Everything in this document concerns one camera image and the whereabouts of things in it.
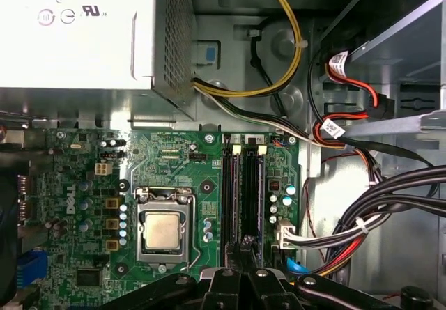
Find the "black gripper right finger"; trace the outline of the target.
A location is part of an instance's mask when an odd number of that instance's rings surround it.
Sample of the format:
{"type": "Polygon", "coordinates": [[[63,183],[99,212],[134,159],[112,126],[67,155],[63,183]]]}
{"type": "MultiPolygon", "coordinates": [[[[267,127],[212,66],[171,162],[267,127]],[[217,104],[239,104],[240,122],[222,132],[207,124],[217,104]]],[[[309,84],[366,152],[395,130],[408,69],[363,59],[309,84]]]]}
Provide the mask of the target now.
{"type": "Polygon", "coordinates": [[[305,274],[294,284],[288,283],[281,272],[257,265],[259,245],[252,235],[243,237],[243,249],[249,252],[244,273],[253,293],[254,309],[398,309],[315,274],[305,274]]]}

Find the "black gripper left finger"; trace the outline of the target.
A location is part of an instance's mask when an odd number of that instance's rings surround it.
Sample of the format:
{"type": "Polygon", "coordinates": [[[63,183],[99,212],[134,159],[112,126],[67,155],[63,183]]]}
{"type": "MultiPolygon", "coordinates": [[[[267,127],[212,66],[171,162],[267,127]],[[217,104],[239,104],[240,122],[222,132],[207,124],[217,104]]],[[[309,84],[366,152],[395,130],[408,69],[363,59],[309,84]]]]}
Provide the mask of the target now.
{"type": "Polygon", "coordinates": [[[240,245],[224,248],[225,264],[201,272],[200,280],[175,273],[102,305],[101,309],[237,309],[241,285],[240,245]]]}

